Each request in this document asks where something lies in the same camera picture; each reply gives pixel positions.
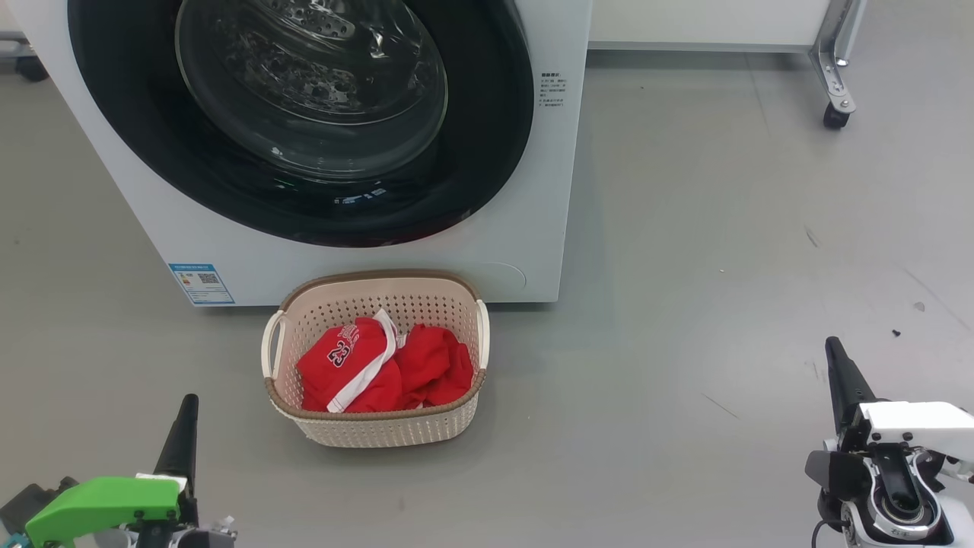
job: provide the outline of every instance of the basket handle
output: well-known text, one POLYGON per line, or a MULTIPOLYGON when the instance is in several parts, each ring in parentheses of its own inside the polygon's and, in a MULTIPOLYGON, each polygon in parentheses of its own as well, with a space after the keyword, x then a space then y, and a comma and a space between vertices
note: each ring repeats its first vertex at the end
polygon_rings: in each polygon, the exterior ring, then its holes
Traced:
POLYGON ((487 305, 483 300, 477 300, 477 333, 480 336, 480 368, 487 369, 490 359, 490 316, 487 315, 487 305))
POLYGON ((260 366, 264 372, 264 378, 272 378, 274 380, 278 379, 278 365, 281 364, 281 341, 284 339, 284 329, 287 327, 287 322, 284 319, 284 311, 278 310, 274 316, 267 322, 267 327, 264 328, 264 338, 260 342, 260 366), (278 326, 281 326, 281 331, 278 332, 278 344, 277 351, 274 356, 274 363, 271 363, 271 337, 274 336, 274 331, 277 330, 278 326))

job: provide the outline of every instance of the white cabinet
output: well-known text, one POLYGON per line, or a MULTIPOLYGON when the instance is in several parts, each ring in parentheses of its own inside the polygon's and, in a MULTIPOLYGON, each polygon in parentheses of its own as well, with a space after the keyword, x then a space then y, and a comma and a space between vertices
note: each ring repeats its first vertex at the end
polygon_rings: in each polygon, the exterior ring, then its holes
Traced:
POLYGON ((806 51, 829 0, 595 0, 600 49, 806 51))
POLYGON ((0 0, 0 32, 19 31, 20 27, 14 21, 14 15, 7 8, 6 0, 0 0))

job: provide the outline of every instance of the washing machine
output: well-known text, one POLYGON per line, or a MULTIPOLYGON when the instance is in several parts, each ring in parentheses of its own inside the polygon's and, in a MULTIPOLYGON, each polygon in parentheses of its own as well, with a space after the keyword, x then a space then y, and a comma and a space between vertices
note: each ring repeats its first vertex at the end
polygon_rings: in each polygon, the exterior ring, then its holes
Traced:
POLYGON ((592 0, 7 1, 194 305, 558 298, 592 0))

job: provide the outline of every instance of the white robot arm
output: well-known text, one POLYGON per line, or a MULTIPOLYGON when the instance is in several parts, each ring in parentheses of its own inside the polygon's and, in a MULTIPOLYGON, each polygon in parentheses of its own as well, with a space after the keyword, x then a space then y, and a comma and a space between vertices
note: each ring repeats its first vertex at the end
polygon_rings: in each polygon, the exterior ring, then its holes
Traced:
POLYGON ((825 348, 838 438, 805 464, 822 487, 819 526, 841 531, 849 548, 974 548, 974 520, 937 479, 972 483, 974 416, 943 402, 880 401, 837 338, 825 348))

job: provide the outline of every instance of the laundry basket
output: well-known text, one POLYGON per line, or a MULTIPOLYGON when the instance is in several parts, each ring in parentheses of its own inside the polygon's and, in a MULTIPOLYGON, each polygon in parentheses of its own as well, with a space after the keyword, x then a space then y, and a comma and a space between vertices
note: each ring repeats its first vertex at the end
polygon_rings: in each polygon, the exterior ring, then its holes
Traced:
POLYGON ((264 330, 261 362, 271 402, 309 439, 334 448, 391 448, 440 442, 467 429, 487 374, 487 307, 463 280, 440 272, 381 271, 332 276, 298 288, 264 330), (326 330, 384 308, 400 333, 417 324, 446 328, 473 364, 470 390, 456 402, 412 411, 333 413, 301 409, 298 360, 326 330))

